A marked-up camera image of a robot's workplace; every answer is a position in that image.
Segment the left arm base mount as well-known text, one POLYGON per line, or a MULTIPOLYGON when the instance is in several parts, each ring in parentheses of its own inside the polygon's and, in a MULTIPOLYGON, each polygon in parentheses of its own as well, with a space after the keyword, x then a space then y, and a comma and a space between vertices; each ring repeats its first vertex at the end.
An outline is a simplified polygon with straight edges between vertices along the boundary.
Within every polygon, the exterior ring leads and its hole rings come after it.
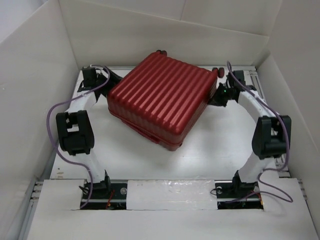
POLYGON ((82 191, 80 210, 126 210, 127 209, 127 182, 111 182, 111 190, 106 193, 103 190, 94 190, 88 203, 89 189, 80 188, 82 191))

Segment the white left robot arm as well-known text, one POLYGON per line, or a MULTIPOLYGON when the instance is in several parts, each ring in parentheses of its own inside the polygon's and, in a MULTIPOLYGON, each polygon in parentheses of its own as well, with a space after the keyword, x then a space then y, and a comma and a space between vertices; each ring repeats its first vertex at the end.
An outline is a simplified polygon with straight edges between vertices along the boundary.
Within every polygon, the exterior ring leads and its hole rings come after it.
POLYGON ((80 188, 83 193, 88 195, 92 190, 93 194, 104 199, 111 194, 111 181, 93 150, 95 137, 88 110, 101 96, 106 98, 122 77, 106 66, 94 64, 83 67, 81 73, 69 108, 55 117, 59 149, 67 152, 72 162, 85 166, 88 177, 87 183, 80 188))

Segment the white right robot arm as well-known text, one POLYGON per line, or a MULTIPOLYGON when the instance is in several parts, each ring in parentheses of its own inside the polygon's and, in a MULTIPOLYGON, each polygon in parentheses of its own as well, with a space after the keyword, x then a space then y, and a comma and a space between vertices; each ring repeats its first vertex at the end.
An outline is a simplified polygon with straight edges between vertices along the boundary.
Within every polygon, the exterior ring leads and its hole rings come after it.
POLYGON ((243 197, 255 188, 263 172, 269 170, 270 160, 288 156, 291 144, 292 120, 280 115, 259 96, 253 85, 247 85, 244 72, 230 70, 225 83, 220 83, 208 104, 226 107, 235 101, 243 107, 255 122, 251 140, 252 153, 246 163, 236 171, 226 193, 243 197))

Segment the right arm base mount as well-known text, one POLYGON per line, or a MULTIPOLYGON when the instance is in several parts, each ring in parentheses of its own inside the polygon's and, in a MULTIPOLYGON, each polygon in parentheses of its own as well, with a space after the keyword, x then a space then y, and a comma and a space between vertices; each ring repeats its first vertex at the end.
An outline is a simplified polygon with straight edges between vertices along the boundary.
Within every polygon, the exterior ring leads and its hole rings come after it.
POLYGON ((210 194, 217 199, 218 210, 262 210, 262 198, 258 183, 235 186, 231 181, 218 181, 210 194))

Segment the red hard-shell suitcase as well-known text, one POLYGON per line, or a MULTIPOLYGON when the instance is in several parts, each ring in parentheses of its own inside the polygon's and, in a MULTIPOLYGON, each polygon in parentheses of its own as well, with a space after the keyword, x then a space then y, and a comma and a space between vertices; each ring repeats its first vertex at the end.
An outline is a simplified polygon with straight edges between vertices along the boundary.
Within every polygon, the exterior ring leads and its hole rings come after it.
POLYGON ((224 75, 222 67, 208 70, 157 50, 112 88, 108 110, 146 139, 176 151, 224 75))

